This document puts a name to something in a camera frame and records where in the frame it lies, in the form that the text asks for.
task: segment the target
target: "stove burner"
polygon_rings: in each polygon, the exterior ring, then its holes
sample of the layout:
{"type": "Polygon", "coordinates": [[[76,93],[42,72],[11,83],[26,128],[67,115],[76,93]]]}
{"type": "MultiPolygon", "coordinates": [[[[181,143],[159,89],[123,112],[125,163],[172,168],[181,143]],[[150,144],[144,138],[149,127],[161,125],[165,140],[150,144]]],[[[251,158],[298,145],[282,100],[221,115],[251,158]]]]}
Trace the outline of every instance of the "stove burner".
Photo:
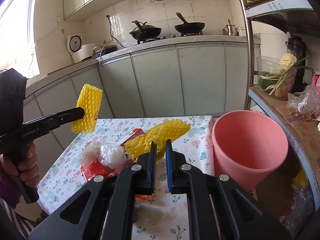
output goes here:
{"type": "Polygon", "coordinates": [[[157,37],[157,38],[151,39],[151,40],[137,41],[137,43],[140,44],[140,43],[147,43],[147,42],[150,42],[150,41],[159,41],[159,40],[160,40],[160,37],[157,37]]]}
{"type": "Polygon", "coordinates": [[[198,33],[181,33],[180,37],[203,35],[202,31],[198,33]]]}

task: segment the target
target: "metal pole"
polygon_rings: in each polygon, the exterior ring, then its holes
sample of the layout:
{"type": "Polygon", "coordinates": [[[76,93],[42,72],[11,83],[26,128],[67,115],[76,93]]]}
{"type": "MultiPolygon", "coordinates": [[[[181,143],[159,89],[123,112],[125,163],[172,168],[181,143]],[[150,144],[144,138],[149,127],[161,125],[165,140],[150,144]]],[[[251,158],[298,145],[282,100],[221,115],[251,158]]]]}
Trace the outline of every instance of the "metal pole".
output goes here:
{"type": "Polygon", "coordinates": [[[245,5],[247,0],[240,0],[242,14],[244,17],[245,30],[247,33],[247,47],[248,47],[248,79],[247,79],[247,91],[245,95],[244,109],[249,110],[251,104],[251,98],[249,97],[249,88],[253,86],[253,74],[254,74],[254,42],[253,42],[253,30],[251,20],[247,18],[245,13],[245,5]]]}

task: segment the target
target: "floral tablecloth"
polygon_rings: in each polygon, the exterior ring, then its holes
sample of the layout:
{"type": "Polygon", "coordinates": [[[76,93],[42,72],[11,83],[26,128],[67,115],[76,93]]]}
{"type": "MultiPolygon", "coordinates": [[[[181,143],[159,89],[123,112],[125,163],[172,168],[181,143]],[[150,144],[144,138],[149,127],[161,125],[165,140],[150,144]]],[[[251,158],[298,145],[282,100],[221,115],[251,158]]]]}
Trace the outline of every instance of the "floral tablecloth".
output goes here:
{"type": "MultiPolygon", "coordinates": [[[[173,150],[184,153],[187,162],[204,173],[214,175],[212,116],[99,119],[96,130],[79,134],[40,181],[39,205],[51,214],[85,184],[78,156],[86,141],[106,138],[109,143],[121,143],[135,128],[146,132],[163,121],[177,118],[191,123],[191,129],[172,143],[173,150]]],[[[156,167],[155,193],[147,200],[136,199],[135,211],[132,239],[189,239],[187,198],[168,193],[165,159],[156,167]]]]}

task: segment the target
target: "person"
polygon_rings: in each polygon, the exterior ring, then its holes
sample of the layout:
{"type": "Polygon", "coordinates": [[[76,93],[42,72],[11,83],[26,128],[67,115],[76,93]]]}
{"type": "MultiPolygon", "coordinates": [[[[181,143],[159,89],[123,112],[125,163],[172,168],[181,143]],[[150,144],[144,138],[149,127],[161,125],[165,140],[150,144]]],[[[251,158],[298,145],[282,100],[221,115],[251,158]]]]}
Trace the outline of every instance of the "person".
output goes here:
{"type": "Polygon", "coordinates": [[[0,155],[0,208],[9,218],[17,231],[27,238],[31,230],[40,222],[34,222],[15,213],[14,209],[20,202],[22,196],[18,185],[12,180],[11,176],[19,176],[29,187],[36,187],[40,182],[38,156],[36,146],[30,143],[26,153],[27,159],[19,163],[18,168],[3,154],[0,155]]]}

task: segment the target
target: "pink bucket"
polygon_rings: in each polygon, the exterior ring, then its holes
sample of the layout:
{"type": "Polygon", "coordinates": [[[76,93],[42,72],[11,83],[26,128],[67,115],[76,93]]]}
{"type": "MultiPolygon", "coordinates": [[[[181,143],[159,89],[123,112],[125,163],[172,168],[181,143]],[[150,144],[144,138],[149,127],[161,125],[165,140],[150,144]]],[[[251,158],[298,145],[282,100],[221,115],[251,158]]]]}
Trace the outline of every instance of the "pink bucket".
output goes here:
{"type": "Polygon", "coordinates": [[[266,115],[247,110],[221,116],[212,141],[215,174],[228,174],[247,191],[279,168],[288,153],[282,128],[266,115]]]}

